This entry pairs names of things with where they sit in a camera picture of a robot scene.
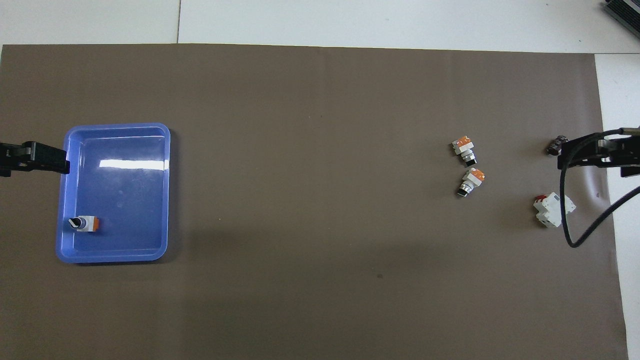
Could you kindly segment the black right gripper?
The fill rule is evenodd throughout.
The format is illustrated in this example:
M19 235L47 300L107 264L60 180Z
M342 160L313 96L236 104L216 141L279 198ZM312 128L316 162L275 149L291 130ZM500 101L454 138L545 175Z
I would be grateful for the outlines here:
M567 164L567 169L572 167L613 168L620 167L621 178L630 178L640 175L640 137L620 137L622 131L602 131L586 136L569 139L560 146L558 155L558 169L562 170ZM614 156L599 157L597 155L610 155L621 148L621 162Z

